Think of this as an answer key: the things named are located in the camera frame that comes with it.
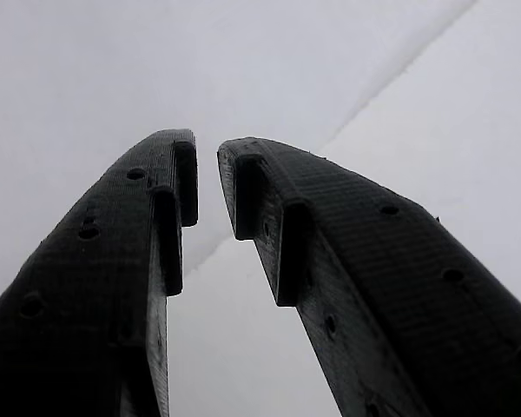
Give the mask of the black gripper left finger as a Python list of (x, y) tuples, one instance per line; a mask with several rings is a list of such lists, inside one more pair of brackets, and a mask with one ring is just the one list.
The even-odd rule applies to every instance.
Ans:
[(0, 295), (0, 416), (167, 415), (167, 299), (197, 220), (192, 131), (114, 162)]

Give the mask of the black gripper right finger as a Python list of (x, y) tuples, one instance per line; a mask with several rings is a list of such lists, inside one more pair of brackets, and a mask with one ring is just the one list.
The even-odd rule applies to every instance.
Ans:
[(521, 302), (417, 203), (281, 142), (224, 142), (234, 236), (344, 416), (521, 416)]

